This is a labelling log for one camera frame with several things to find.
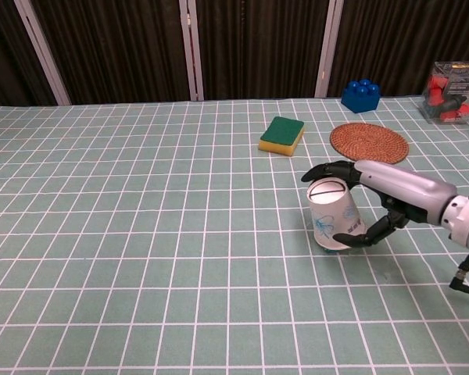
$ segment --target green scouring pad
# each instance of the green scouring pad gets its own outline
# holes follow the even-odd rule
[[[259,150],[292,156],[304,133],[304,122],[276,116],[259,140]]]

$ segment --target brown curtain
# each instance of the brown curtain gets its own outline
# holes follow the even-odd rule
[[[313,97],[328,0],[196,0],[205,99]]]
[[[55,105],[13,0],[0,1],[0,105]]]
[[[345,0],[328,96],[367,78],[419,95],[434,61],[469,60],[469,0]]]
[[[73,104],[189,100],[177,0],[32,0]]]

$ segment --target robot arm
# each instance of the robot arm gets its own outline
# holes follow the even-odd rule
[[[370,160],[320,164],[309,170],[301,181],[325,177],[340,178],[350,189],[358,184],[370,188],[388,210],[365,234],[335,234],[336,241],[352,248],[371,246],[412,220],[446,228],[452,241],[469,249],[469,197],[458,195],[454,185]],[[469,293],[469,287],[463,284],[468,271],[469,256],[460,265],[450,287]]]

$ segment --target paper cup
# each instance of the paper cup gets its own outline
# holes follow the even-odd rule
[[[307,189],[307,200],[313,217],[314,239],[321,247],[344,250],[349,246],[334,240],[334,234],[365,233],[365,223],[343,180],[328,177],[313,182]]]

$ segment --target woven placemat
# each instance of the woven placemat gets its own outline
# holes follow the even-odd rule
[[[344,123],[330,134],[330,143],[351,160],[395,164],[408,155],[408,143],[396,132],[372,123]]]

